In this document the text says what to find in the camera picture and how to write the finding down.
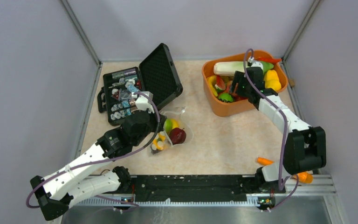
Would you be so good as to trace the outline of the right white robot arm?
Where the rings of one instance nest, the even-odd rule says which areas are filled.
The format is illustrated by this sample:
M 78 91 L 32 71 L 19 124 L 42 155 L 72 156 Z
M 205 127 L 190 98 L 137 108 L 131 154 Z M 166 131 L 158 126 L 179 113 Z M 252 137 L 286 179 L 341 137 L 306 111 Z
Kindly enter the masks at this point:
M 326 133 L 320 126 L 311 126 L 294 114 L 272 88 L 265 88 L 260 62 L 244 61 L 244 71 L 236 71 L 230 90 L 246 97 L 259 112 L 272 121 L 282 133 L 280 158 L 258 171 L 255 187 L 268 192 L 278 183 L 282 190 L 292 176 L 326 166 Z

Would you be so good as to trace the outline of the clear dotted zip bag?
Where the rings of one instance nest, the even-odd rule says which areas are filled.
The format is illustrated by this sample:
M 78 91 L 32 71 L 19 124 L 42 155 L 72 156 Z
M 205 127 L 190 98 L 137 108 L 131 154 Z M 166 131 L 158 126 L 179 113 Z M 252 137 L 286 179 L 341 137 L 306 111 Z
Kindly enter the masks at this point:
M 193 131 L 184 120 L 185 112 L 185 107 L 172 107 L 161 111 L 161 115 L 163 115 L 165 120 L 162 123 L 162 131 L 158 132 L 149 146 L 152 154 L 158 154 L 169 148 L 182 146 L 193 140 Z

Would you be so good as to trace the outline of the dark purple fruit toy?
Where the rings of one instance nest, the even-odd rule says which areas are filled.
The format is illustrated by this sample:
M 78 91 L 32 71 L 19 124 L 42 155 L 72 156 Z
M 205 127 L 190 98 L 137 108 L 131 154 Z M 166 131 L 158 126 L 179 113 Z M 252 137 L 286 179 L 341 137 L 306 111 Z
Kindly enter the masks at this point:
M 187 134 L 184 129 L 175 128 L 170 131 L 169 138 L 173 145 L 182 144 L 186 140 Z

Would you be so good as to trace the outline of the green apple toy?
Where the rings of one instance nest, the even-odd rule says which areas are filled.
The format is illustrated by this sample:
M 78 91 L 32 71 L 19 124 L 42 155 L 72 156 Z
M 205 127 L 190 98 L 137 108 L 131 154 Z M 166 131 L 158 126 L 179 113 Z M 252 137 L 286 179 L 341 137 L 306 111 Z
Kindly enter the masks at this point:
M 172 130 L 173 127 L 173 123 L 171 119 L 167 119 L 164 123 L 164 130 L 167 134 L 170 133 L 170 131 Z

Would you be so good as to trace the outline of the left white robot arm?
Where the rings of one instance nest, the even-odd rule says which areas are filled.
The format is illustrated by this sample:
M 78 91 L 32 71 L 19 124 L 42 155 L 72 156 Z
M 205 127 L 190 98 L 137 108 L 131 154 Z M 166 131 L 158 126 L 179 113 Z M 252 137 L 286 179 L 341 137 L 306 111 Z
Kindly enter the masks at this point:
M 149 91 L 134 92 L 132 99 L 136 109 L 126 117 L 120 127 L 107 131 L 83 154 L 63 168 L 45 177 L 35 176 L 30 180 L 35 196 L 46 221 L 60 218 L 70 208 L 90 197 L 105 192 L 125 193 L 131 187 L 131 176 L 124 167 L 115 167 L 104 175 L 90 178 L 94 171 L 108 163 L 129 157 L 150 133 L 157 135 L 162 130 L 163 116 L 159 113 Z

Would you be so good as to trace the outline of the yellow banana toy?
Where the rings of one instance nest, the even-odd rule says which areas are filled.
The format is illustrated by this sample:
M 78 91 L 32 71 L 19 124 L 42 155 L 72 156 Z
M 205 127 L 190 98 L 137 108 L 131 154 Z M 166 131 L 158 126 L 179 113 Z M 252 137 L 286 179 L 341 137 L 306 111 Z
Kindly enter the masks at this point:
M 172 129 L 179 128 L 179 124 L 177 120 L 171 119 L 171 123 L 172 123 Z

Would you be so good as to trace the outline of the yellow bell pepper toy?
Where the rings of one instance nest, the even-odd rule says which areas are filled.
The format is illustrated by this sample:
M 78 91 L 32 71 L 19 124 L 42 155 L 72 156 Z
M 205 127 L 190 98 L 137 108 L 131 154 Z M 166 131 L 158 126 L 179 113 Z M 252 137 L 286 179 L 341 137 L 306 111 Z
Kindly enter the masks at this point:
M 166 135 L 158 133 L 152 142 L 151 149 L 154 151 L 163 151 L 166 148 Z

